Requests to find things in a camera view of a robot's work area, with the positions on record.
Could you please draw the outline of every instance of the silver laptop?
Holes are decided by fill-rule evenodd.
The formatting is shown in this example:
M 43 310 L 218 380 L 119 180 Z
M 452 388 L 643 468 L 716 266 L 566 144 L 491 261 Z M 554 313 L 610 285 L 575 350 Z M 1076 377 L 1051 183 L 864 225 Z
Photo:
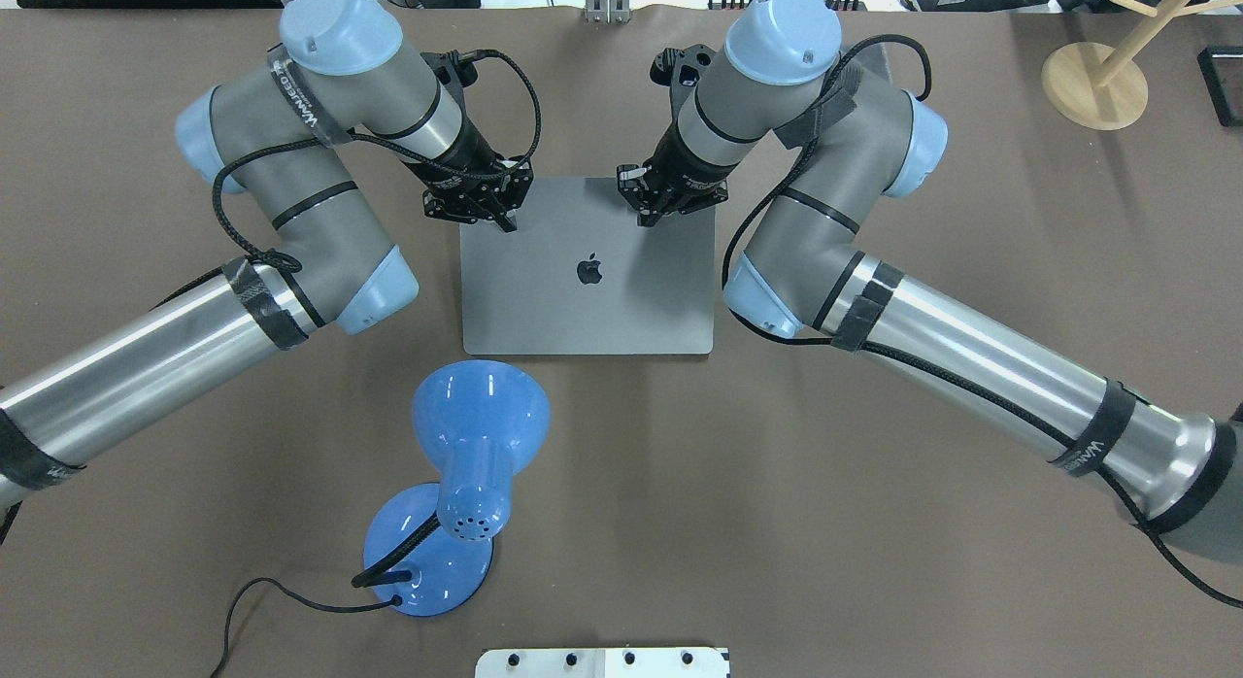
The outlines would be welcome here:
M 715 209 L 645 229 L 612 178 L 536 178 L 515 214 L 461 225 L 467 353 L 712 350 Z

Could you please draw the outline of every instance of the wooden pole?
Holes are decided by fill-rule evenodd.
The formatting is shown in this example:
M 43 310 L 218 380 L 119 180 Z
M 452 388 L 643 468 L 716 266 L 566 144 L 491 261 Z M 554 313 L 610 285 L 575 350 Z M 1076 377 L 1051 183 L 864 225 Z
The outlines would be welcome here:
M 1096 88 L 1104 88 L 1114 80 L 1115 76 L 1135 58 L 1135 55 L 1140 53 L 1152 37 L 1157 36 L 1172 19 L 1178 17 L 1182 9 L 1187 6 L 1191 0 L 1163 0 L 1157 4 L 1157 10 L 1152 17 L 1144 19 L 1130 35 L 1122 40 L 1122 44 L 1114 50 L 1114 53 L 1109 55 L 1104 62 L 1100 65 L 1100 71 L 1093 77 L 1093 86 Z

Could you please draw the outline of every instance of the apple logo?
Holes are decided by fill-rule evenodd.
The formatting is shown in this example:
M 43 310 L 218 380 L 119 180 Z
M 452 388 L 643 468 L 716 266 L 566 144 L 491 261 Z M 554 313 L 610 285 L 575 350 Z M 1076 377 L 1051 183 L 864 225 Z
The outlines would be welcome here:
M 597 285 L 604 276 L 600 275 L 600 261 L 595 260 L 595 254 L 590 254 L 587 260 L 578 262 L 578 281 L 584 285 Z

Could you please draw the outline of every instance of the wooden stand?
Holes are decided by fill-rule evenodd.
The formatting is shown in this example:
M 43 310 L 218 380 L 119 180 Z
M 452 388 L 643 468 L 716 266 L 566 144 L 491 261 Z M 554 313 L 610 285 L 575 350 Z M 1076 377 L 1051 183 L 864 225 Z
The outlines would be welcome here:
M 1172 19 L 1243 4 L 1243 0 L 1221 0 L 1188 6 L 1191 0 L 1162 0 L 1157 6 L 1147 6 L 1135 0 L 1110 1 L 1146 17 L 1116 50 L 1096 42 L 1062 46 L 1049 55 L 1040 71 L 1044 95 L 1058 112 L 1090 129 L 1121 129 L 1144 114 L 1149 83 L 1131 60 Z

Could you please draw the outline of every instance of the black tape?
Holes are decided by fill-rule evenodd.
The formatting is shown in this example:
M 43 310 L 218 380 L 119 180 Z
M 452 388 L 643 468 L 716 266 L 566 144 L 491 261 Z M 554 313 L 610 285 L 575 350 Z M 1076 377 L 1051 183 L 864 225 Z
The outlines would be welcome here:
M 337 123 L 328 111 L 319 103 L 314 93 L 311 92 L 302 68 L 290 57 L 285 45 L 272 46 L 267 52 L 267 72 L 276 82 L 276 90 L 285 97 L 285 102 L 293 108 L 293 114 L 311 129 L 316 139 L 326 147 L 339 147 L 353 139 L 349 132 Z
M 1105 396 L 1075 444 L 1049 464 L 1071 476 L 1091 474 L 1105 462 L 1135 413 L 1135 394 L 1115 379 L 1105 381 Z
M 871 280 L 859 296 L 850 302 L 850 310 L 838 326 L 829 343 L 835 348 L 856 352 L 868 342 L 873 327 L 880 321 L 880 315 L 894 297 L 894 290 L 905 274 L 892 265 L 881 262 L 871 274 Z
M 307 340 L 293 316 L 276 304 L 272 292 L 264 284 L 259 272 L 246 259 L 236 259 L 220 267 L 237 301 L 246 307 L 250 316 L 264 330 L 264 333 L 282 351 L 292 350 Z
M 24 489 L 39 491 L 63 484 L 86 467 L 65 464 L 39 449 L 30 438 L 0 409 L 0 474 Z
M 817 107 L 807 108 L 794 119 L 773 129 L 773 134 L 777 134 L 777 139 L 787 149 L 802 147 L 818 138 L 829 127 L 842 122 L 844 117 L 855 111 L 856 106 L 851 96 L 859 92 L 860 83 L 863 83 L 863 68 L 853 63 L 848 65 L 838 77 L 837 85 L 824 97 L 824 102 Z
M 828 216 L 829 219 L 845 226 L 846 230 L 851 231 L 851 234 L 858 234 L 859 231 L 858 221 L 833 209 L 830 205 L 822 203 L 820 200 L 813 198 L 812 195 L 808 195 L 807 193 L 796 190 L 794 188 L 786 188 L 784 190 L 781 192 L 781 197 L 789 198 L 802 205 L 809 207 L 815 211 L 819 211 L 824 216 Z
M 833 304 L 842 296 L 842 290 L 845 289 L 846 282 L 854 275 L 855 267 L 859 266 L 859 262 L 863 261 L 863 251 L 855 251 L 855 254 L 853 254 L 850 262 L 846 264 L 842 275 L 838 275 L 838 281 L 833 285 L 833 289 L 829 290 L 829 296 L 824 297 L 824 304 L 820 305 L 820 311 L 817 312 L 815 320 L 812 321 L 812 328 L 819 331 L 820 326 L 824 326 L 824 320 L 828 318 L 829 311 L 833 310 Z
M 346 180 L 344 183 L 338 183 L 338 184 L 336 184 L 333 187 L 329 187 L 329 188 L 326 188 L 323 190 L 319 190 L 318 193 L 316 193 L 316 194 L 311 195 L 310 198 L 307 198 L 307 199 L 305 199 L 305 200 L 302 200 L 302 202 L 300 202 L 300 203 L 290 207 L 290 209 L 287 209 L 287 210 L 282 211 L 280 215 L 277 215 L 277 218 L 272 220 L 272 229 L 280 230 L 281 226 L 285 226 L 290 221 L 293 221 L 295 216 L 297 216 L 298 214 L 302 214 L 307 209 L 311 209 L 312 207 L 314 207 L 314 205 L 319 204 L 319 203 L 328 202 L 333 197 L 337 197 L 337 195 L 339 195 L 342 193 L 347 193 L 349 190 L 357 190 L 357 189 L 358 189 L 358 184 L 357 183 L 354 183 L 353 180 Z
M 1217 494 L 1226 483 L 1231 469 L 1234 467 L 1234 453 L 1238 443 L 1234 438 L 1234 427 L 1227 423 L 1218 423 L 1213 432 L 1213 449 L 1208 452 L 1208 462 L 1199 476 L 1191 483 L 1191 488 L 1175 501 L 1172 506 L 1161 515 L 1149 520 L 1149 527 L 1157 535 L 1165 535 L 1181 527 L 1190 521 L 1204 505 Z

